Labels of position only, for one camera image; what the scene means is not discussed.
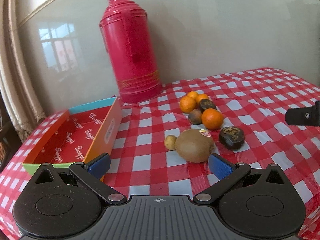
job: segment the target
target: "label on box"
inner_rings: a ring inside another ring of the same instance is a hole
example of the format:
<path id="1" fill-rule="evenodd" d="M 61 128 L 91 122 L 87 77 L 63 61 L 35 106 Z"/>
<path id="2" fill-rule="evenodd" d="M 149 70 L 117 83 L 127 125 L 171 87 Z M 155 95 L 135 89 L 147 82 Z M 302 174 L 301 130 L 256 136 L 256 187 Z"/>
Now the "label on box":
<path id="1" fill-rule="evenodd" d="M 110 139 L 110 136 L 113 132 L 113 129 L 115 128 L 115 125 L 116 125 L 116 121 L 115 119 L 113 118 L 110 122 L 110 125 L 108 127 L 108 130 L 106 132 L 106 135 L 104 136 L 104 142 L 107 144 L 109 142 L 109 139 Z"/>

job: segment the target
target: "red thermos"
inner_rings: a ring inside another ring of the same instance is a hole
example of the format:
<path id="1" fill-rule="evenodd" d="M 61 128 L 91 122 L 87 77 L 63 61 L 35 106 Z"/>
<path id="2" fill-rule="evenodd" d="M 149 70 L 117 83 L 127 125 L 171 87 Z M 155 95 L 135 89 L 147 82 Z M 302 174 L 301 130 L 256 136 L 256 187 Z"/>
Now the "red thermos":
<path id="1" fill-rule="evenodd" d="M 123 102 L 138 103 L 162 90 L 147 14 L 131 0 L 109 0 L 100 29 Z"/>

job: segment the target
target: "orange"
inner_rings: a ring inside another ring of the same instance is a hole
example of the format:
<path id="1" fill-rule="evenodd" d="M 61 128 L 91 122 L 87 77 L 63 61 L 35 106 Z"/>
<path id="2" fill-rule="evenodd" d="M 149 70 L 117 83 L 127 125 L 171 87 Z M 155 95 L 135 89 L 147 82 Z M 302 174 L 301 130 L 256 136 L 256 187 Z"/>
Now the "orange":
<path id="1" fill-rule="evenodd" d="M 180 109 L 182 112 L 189 114 L 197 106 L 196 101 L 188 96 L 181 98 L 180 100 Z"/>
<path id="2" fill-rule="evenodd" d="M 206 95 L 206 94 L 200 94 L 196 97 L 196 102 L 197 104 L 199 104 L 199 102 L 202 100 L 202 99 L 209 99 L 209 97 Z"/>
<path id="3" fill-rule="evenodd" d="M 223 124 L 223 115 L 213 108 L 206 109 L 201 116 L 202 123 L 209 130 L 216 130 Z"/>
<path id="4" fill-rule="evenodd" d="M 196 97 L 198 96 L 199 94 L 196 92 L 196 91 L 191 91 L 187 94 L 187 97 L 191 97 L 193 98 L 194 100 L 196 100 Z"/>

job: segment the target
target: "red and white checkered tablecloth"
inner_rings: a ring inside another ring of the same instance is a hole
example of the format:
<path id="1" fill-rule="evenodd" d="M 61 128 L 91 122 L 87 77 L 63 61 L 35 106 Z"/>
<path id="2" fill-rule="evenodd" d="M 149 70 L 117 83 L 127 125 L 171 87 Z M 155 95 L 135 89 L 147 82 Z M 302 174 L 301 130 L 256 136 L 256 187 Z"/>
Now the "red and white checkered tablecloth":
<path id="1" fill-rule="evenodd" d="M 218 181 L 207 163 L 188 163 L 164 147 L 167 135 L 204 128 L 190 125 L 179 108 L 179 99 L 190 91 L 211 97 L 225 117 L 223 126 L 244 130 L 246 142 L 237 151 L 225 149 L 218 141 L 219 131 L 212 131 L 216 152 L 233 163 L 246 162 L 253 168 L 279 164 L 307 208 L 301 237 L 320 240 L 320 129 L 288 127 L 284 120 L 288 108 L 311 106 L 320 100 L 320 89 L 280 69 L 260 68 L 176 81 L 165 85 L 157 98 L 123 104 L 123 119 L 104 182 L 127 196 L 192 197 Z M 55 117 L 46 119 L 30 139 L 36 140 Z M 19 236 L 12 207 L 30 179 L 21 166 L 27 154 L 26 145 L 0 175 L 0 229 L 10 239 Z"/>

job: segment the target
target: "red box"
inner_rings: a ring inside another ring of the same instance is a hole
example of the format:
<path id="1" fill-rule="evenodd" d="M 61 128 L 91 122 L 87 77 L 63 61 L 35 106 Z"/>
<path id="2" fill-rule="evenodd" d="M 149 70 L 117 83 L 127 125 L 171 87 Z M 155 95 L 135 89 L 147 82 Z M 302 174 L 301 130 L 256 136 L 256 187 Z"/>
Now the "red box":
<path id="1" fill-rule="evenodd" d="M 23 162 L 33 175 L 41 163 L 67 168 L 111 153 L 122 119 L 117 97 L 76 106 L 46 118 L 24 142 L 34 145 Z"/>

